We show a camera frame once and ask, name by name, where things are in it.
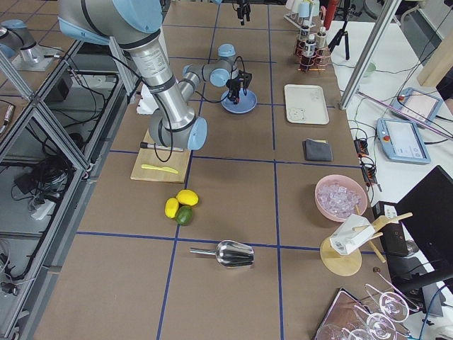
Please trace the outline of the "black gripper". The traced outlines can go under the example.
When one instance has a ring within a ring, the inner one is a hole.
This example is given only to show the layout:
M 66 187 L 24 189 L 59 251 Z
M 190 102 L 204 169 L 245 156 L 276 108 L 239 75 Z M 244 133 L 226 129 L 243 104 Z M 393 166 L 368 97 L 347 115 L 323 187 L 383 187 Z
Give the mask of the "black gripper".
M 226 86 L 229 89 L 228 101 L 231 105 L 238 103 L 238 92 L 242 90 L 244 96 L 247 95 L 247 88 L 249 87 L 252 80 L 252 73 L 239 70 L 238 75 L 229 79 L 226 82 Z
M 235 0 L 233 9 L 240 21 L 250 21 L 251 5 L 249 0 Z

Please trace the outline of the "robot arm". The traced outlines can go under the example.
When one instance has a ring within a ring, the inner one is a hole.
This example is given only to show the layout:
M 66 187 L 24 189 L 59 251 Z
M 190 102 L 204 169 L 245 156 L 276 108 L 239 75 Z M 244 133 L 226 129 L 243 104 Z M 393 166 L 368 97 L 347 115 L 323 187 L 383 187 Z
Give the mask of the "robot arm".
M 238 105 L 247 94 L 250 73 L 237 67 L 234 46 L 223 44 L 214 64 L 188 65 L 177 80 L 159 42 L 163 22 L 160 1 L 62 1 L 59 27 L 84 42 L 108 45 L 115 38 L 128 52 L 158 108 L 149 134 L 162 147 L 199 150 L 207 138 L 207 121 L 188 105 L 197 87 L 209 81 L 226 86 L 224 103 Z

